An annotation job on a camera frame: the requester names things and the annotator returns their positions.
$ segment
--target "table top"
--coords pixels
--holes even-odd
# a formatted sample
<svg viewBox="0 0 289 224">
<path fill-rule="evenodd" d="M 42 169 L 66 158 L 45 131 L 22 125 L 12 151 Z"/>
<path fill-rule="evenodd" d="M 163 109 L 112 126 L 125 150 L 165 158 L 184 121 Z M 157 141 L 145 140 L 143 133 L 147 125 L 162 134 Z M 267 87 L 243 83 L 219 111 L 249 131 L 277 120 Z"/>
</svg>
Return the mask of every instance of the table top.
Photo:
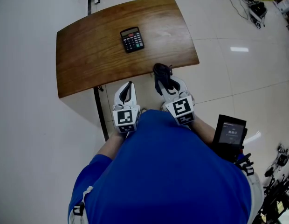
<svg viewBox="0 0 289 224">
<path fill-rule="evenodd" d="M 120 32 L 130 27 L 139 27 L 144 49 L 127 54 Z M 155 63 L 173 68 L 199 63 L 175 0 L 123 3 L 82 18 L 57 33 L 60 98 L 150 73 Z"/>
</svg>

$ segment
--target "person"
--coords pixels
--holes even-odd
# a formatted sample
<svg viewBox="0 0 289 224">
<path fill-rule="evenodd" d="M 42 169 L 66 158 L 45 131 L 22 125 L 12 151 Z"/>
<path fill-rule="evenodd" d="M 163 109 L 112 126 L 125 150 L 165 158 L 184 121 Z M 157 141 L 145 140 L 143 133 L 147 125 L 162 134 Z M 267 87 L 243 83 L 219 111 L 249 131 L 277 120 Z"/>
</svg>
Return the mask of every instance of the person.
<svg viewBox="0 0 289 224">
<path fill-rule="evenodd" d="M 248 179 L 211 148 L 215 130 L 196 117 L 178 126 L 148 110 L 127 138 L 115 131 L 78 176 L 68 218 L 84 198 L 90 224 L 246 224 Z"/>
</svg>

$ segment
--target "white strap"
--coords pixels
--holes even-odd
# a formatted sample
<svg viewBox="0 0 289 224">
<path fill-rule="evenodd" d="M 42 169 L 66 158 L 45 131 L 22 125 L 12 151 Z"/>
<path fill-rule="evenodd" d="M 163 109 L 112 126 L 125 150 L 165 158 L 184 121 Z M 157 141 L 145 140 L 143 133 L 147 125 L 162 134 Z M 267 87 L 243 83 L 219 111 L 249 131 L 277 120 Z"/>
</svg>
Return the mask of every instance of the white strap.
<svg viewBox="0 0 289 224">
<path fill-rule="evenodd" d="M 85 202 L 84 202 L 85 195 L 90 193 L 91 190 L 93 190 L 93 187 L 89 186 L 88 189 L 86 189 L 86 191 L 83 192 L 83 199 L 81 202 L 84 205 L 85 205 Z M 70 212 L 69 224 L 89 224 L 87 213 L 85 211 L 85 207 L 83 208 L 83 215 L 82 216 L 74 215 L 73 212 L 79 214 L 79 212 L 80 212 L 79 208 L 80 208 L 80 205 L 76 205 L 76 206 L 74 206 L 74 209 Z"/>
<path fill-rule="evenodd" d="M 258 211 L 264 202 L 264 189 L 261 185 L 260 179 L 256 173 L 247 176 L 245 171 L 242 171 L 247 178 L 251 192 L 251 210 L 247 224 L 252 224 Z"/>
</svg>

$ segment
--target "calculator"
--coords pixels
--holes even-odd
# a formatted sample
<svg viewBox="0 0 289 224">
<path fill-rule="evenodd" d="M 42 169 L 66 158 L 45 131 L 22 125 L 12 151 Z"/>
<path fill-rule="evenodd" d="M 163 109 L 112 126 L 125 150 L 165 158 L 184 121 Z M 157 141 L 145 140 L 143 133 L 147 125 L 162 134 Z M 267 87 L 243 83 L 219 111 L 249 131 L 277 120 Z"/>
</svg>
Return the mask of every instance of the calculator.
<svg viewBox="0 0 289 224">
<path fill-rule="evenodd" d="M 138 27 L 128 28 L 121 31 L 121 37 L 127 53 L 145 48 Z"/>
</svg>

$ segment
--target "white tile floor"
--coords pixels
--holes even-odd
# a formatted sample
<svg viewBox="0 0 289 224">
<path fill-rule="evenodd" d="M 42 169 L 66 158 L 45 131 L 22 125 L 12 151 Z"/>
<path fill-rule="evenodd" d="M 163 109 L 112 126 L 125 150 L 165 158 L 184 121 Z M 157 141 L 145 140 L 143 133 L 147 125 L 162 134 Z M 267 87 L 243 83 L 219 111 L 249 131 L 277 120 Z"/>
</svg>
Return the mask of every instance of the white tile floor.
<svg viewBox="0 0 289 224">
<path fill-rule="evenodd" d="M 131 0 L 101 0 L 92 12 Z M 244 11 L 237 0 L 232 0 Z M 266 27 L 256 29 L 241 18 L 229 0 L 176 0 L 200 59 L 200 64 L 174 69 L 193 94 L 195 112 L 216 127 L 219 114 L 247 121 L 245 152 L 252 153 L 262 181 L 282 142 L 289 147 L 289 32 L 273 3 Z M 148 74 L 104 86 L 100 94 L 109 133 L 114 129 L 111 109 L 116 90 L 134 82 L 138 103 L 158 109 L 162 103 Z"/>
</svg>

